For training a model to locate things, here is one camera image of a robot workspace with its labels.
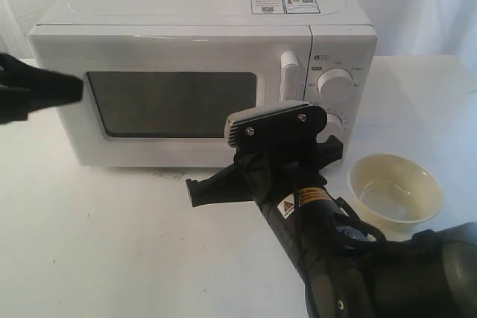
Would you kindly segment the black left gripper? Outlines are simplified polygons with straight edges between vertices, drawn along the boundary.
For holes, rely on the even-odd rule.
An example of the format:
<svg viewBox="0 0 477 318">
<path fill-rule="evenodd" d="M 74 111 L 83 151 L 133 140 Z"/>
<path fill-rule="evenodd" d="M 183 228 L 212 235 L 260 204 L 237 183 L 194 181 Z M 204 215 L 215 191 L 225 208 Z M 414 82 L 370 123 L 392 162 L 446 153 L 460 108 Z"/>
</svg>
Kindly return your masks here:
<svg viewBox="0 0 477 318">
<path fill-rule="evenodd" d="M 3 52 L 1 85 L 1 125 L 27 121 L 31 113 L 76 104 L 83 98 L 80 78 L 30 66 Z"/>
</svg>

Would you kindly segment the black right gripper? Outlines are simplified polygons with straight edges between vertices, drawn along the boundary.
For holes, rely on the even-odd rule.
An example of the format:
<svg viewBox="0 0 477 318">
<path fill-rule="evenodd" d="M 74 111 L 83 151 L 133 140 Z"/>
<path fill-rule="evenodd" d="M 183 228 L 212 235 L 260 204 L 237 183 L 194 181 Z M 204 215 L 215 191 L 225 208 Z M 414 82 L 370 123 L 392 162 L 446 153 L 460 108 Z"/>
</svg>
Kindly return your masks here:
<svg viewBox="0 0 477 318">
<path fill-rule="evenodd" d="M 219 203 L 275 203 L 304 188 L 324 188 L 320 171 L 343 159 L 343 143 L 331 135 L 324 143 L 300 140 L 240 147 L 237 167 L 208 179 L 187 179 L 193 207 Z"/>
</svg>

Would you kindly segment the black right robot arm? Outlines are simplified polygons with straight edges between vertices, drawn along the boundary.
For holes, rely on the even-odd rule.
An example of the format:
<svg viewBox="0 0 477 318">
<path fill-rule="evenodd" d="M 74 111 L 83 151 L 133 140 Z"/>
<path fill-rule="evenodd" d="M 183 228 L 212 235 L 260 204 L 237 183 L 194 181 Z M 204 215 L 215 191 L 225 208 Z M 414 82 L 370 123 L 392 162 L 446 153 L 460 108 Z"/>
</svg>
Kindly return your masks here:
<svg viewBox="0 0 477 318">
<path fill-rule="evenodd" d="M 212 177 L 188 180 L 193 206 L 253 201 L 303 280 L 311 317 L 474 317 L 476 224 L 390 241 L 326 190 L 341 157 L 330 138 L 252 146 Z"/>
</svg>

